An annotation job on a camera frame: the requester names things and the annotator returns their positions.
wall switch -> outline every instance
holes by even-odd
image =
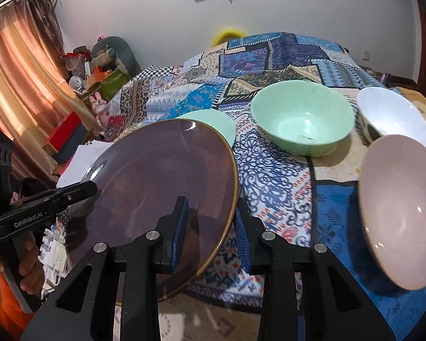
[[[362,59],[368,61],[371,53],[369,51],[363,51]]]

green bowl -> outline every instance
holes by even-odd
[[[294,155],[332,152],[355,122],[343,95],[308,81],[284,81],[263,88],[252,99],[251,113],[276,145]]]

silver rivet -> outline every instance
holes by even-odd
[[[159,237],[159,232],[158,231],[147,232],[145,237],[148,238],[149,240],[155,240]]]
[[[324,244],[315,244],[314,250],[316,250],[318,253],[323,254],[327,251],[327,247]]]
[[[96,252],[103,252],[106,250],[107,245],[104,242],[98,242],[95,246],[93,246],[93,250]]]
[[[276,235],[273,232],[265,231],[262,233],[262,238],[266,241],[271,241],[276,238]]]

pink plate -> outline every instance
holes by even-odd
[[[358,180],[365,236],[398,286],[426,286],[426,148],[391,135],[369,148]]]

orange sleeve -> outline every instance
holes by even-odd
[[[19,341],[25,327],[31,321],[34,313],[25,314],[14,297],[6,279],[0,275],[0,324],[13,340]]]

